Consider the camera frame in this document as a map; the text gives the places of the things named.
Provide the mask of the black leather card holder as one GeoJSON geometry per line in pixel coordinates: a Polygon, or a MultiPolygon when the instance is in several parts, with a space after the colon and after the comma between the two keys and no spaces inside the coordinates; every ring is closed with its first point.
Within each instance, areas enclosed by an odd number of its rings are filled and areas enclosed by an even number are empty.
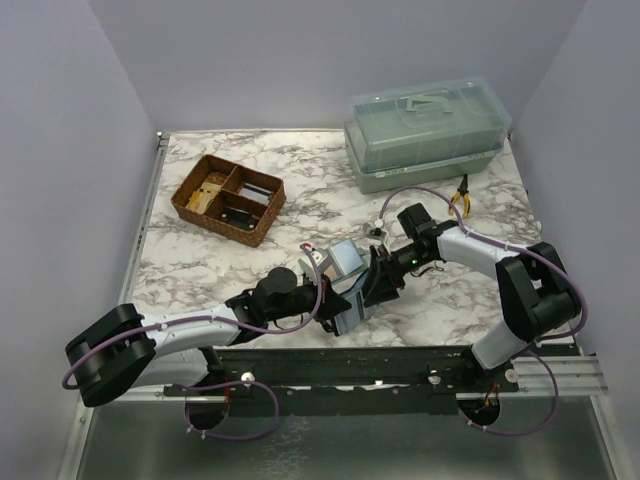
{"type": "Polygon", "coordinates": [[[376,307],[365,307],[362,296],[362,282],[354,283],[340,295],[351,303],[351,308],[331,320],[318,320],[327,333],[339,337],[349,333],[361,323],[371,318],[376,307]]]}

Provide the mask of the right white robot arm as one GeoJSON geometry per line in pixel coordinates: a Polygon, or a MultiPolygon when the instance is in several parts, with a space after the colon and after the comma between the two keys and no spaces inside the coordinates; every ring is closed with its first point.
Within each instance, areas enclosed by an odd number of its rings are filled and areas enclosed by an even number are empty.
{"type": "Polygon", "coordinates": [[[397,299],[404,276],[435,261],[464,265],[497,282],[502,320],[470,347],[473,359],[459,370],[467,389],[485,390],[496,380],[495,368],[581,313],[576,289],[550,244],[496,247],[453,220],[436,222],[420,203],[399,213],[398,220],[411,243],[394,252],[384,246],[370,249],[362,287],[366,307],[397,299]]]}

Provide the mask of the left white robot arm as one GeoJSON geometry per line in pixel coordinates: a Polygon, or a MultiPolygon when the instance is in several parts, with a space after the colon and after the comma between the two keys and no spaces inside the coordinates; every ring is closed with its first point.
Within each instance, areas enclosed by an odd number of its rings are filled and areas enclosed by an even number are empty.
{"type": "Polygon", "coordinates": [[[299,278],[277,267],[255,287],[209,310],[154,317],[120,304],[67,344],[70,367],[62,386],[79,391],[85,406],[102,406],[135,386],[175,382],[174,375],[155,368],[162,357],[278,335],[280,329],[268,326],[287,317],[317,321],[341,334],[346,329],[340,318],[354,302],[353,290],[336,292],[324,274],[299,278]]]}

